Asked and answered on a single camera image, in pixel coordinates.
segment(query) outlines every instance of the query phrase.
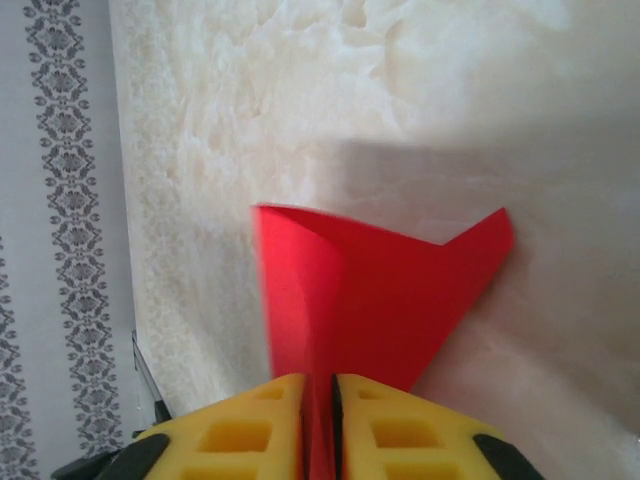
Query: red folded paper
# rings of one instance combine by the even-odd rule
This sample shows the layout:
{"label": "red folded paper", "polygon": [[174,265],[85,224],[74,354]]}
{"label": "red folded paper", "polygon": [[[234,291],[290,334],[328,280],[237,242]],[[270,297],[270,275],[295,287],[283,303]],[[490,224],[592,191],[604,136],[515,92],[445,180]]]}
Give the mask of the red folded paper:
{"label": "red folded paper", "polygon": [[445,245],[313,210],[261,205],[274,376],[306,373],[310,480],[332,478],[331,375],[409,390],[513,246],[504,209]]}

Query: beige textured surface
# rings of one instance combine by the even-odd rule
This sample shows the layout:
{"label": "beige textured surface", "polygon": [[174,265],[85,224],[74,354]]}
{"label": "beige textured surface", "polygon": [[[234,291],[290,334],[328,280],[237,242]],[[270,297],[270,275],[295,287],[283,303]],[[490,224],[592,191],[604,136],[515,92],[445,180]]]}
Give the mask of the beige textured surface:
{"label": "beige textured surface", "polygon": [[139,337],[183,413],[268,376],[249,205],[518,248],[418,387],[549,478],[640,471],[640,3],[111,0]]}

